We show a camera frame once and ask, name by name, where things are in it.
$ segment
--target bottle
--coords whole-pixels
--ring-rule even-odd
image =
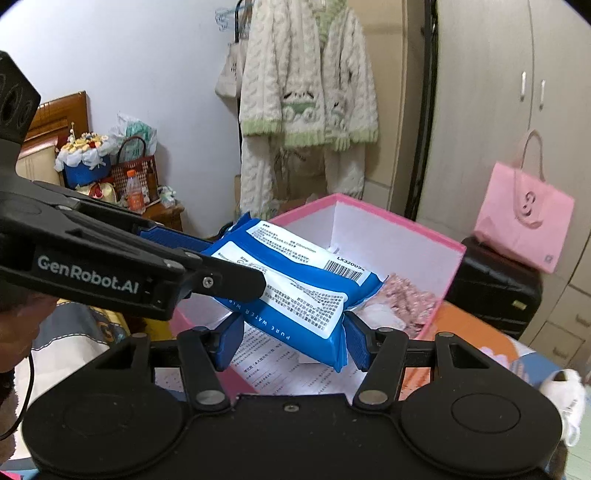
[[[156,183],[156,174],[152,169],[152,164],[148,164],[146,180],[148,182],[148,195],[150,197],[150,202],[155,202],[158,200],[158,184]]]
[[[142,184],[135,175],[135,170],[127,171],[127,188],[125,191],[127,193],[127,208],[135,213],[144,213],[146,207],[144,205]]]

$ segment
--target blue gripper pad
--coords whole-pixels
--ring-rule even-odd
[[[211,243],[205,240],[160,225],[153,226],[149,230],[142,230],[139,236],[165,247],[181,247],[197,253],[211,246]]]
[[[353,362],[357,368],[366,372],[370,367],[371,356],[367,348],[365,332],[355,325],[347,314],[343,318],[343,327],[345,327],[347,350],[351,354]]]
[[[219,344],[214,357],[217,371],[224,371],[230,366],[230,362],[236,354],[244,337],[244,319],[238,312],[234,312],[220,323],[214,330],[219,334]]]

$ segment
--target checkered handbag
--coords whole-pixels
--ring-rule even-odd
[[[133,139],[140,140],[144,145],[144,151],[140,158],[136,160],[130,160],[123,163],[119,163],[119,157],[121,156],[121,151],[125,144]],[[146,142],[143,138],[134,135],[133,137],[126,138],[125,141],[121,144],[121,148],[117,152],[117,165],[111,168],[111,176],[115,179],[115,190],[117,192],[117,198],[125,197],[125,189],[127,186],[127,172],[128,170],[135,170],[135,174],[139,178],[139,182],[142,184],[142,187],[148,188],[148,179],[146,178],[146,173],[148,171],[148,167],[152,167],[152,171],[156,176],[156,185],[158,185],[158,173],[156,171],[156,160],[154,159],[153,155],[146,157]]]

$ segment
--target orange fabric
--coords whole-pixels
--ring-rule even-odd
[[[511,363],[519,358],[519,354],[511,340],[490,325],[480,321],[456,306],[443,302],[430,325],[422,336],[424,340],[433,340],[437,332],[452,332],[471,343],[476,348],[486,348],[488,353],[504,355]],[[414,390],[429,382],[429,369],[407,368],[400,399],[403,400]]]

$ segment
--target white shoe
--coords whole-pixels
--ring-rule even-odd
[[[562,440],[568,447],[581,438],[585,411],[585,388],[579,374],[570,368],[559,370],[542,382],[540,391],[548,397],[562,418]]]

